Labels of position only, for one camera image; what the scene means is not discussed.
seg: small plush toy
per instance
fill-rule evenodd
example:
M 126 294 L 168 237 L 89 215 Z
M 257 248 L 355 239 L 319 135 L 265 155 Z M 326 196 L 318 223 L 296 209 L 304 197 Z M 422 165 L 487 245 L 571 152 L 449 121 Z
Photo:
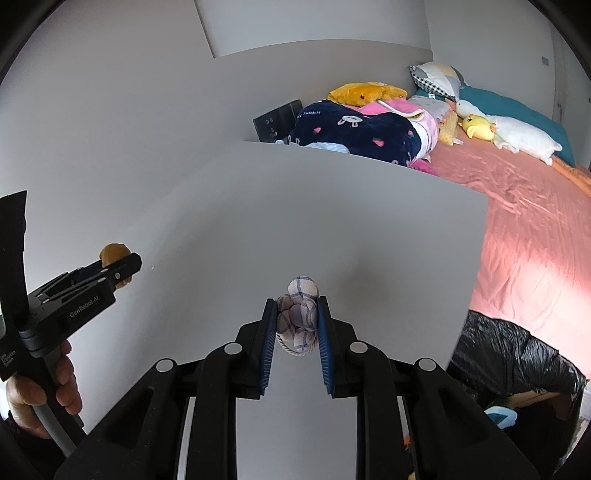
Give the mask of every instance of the small plush toy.
M 496 125 L 478 115 L 469 115 L 462 122 L 462 128 L 470 138 L 479 138 L 492 142 L 495 138 Z
M 406 90 L 380 82 L 348 83 L 329 93 L 327 99 L 341 105 L 365 106 L 378 100 L 406 98 Z
M 130 253 L 131 251 L 124 244 L 109 244 L 101 250 L 99 258 L 102 262 L 103 268 L 105 268 L 107 265 L 111 265 L 112 263 L 117 262 L 117 260 L 127 257 Z M 119 282 L 115 288 L 123 288 L 128 283 L 131 283 L 131 277 Z

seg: teal pillow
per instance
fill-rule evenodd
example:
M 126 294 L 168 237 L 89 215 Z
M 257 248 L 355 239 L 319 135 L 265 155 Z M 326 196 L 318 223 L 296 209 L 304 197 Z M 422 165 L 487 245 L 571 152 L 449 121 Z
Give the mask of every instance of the teal pillow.
M 513 98 L 503 97 L 488 90 L 465 86 L 460 91 L 460 97 L 462 100 L 467 100 L 472 105 L 477 106 L 487 115 L 510 116 L 543 130 L 552 139 L 562 145 L 562 152 L 555 152 L 555 155 L 562 158 L 570 166 L 575 166 L 569 136 L 564 127 L 559 123 L 532 110 L 523 103 L 513 100 Z
M 423 90 L 422 88 L 419 88 L 419 90 L 417 90 L 417 93 L 415 93 L 415 95 L 421 96 L 421 97 L 428 97 L 429 93 L 426 92 L 425 90 Z M 441 100 L 442 102 L 445 102 L 445 97 L 442 97 L 440 95 L 436 95 L 435 98 L 437 100 Z

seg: white table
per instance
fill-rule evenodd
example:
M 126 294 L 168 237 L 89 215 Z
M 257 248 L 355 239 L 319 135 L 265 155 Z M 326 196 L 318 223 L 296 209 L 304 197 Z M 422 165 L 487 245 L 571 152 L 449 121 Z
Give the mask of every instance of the white table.
M 445 366 L 479 266 L 485 196 L 404 167 L 311 148 L 227 146 L 128 232 L 144 258 L 150 362 L 204 357 L 298 275 L 391 358 Z M 331 400 L 318 352 L 276 345 L 260 402 L 238 401 L 241 480 L 355 477 L 355 401 Z

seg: pink blanket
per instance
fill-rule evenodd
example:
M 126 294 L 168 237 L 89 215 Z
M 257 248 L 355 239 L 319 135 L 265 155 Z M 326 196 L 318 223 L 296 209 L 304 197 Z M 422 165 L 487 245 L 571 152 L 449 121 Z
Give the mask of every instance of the pink blanket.
M 439 174 L 489 196 L 470 308 L 510 320 L 591 377 L 591 198 L 551 167 L 489 142 L 442 142 Z

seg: black plastic bag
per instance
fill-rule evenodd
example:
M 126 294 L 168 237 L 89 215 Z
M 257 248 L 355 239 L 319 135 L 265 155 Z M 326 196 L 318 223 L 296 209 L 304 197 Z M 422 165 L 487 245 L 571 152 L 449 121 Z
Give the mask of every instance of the black plastic bag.
M 581 371 L 527 330 L 470 310 L 448 367 L 486 407 L 495 397 L 527 391 L 568 394 L 576 404 L 585 388 Z

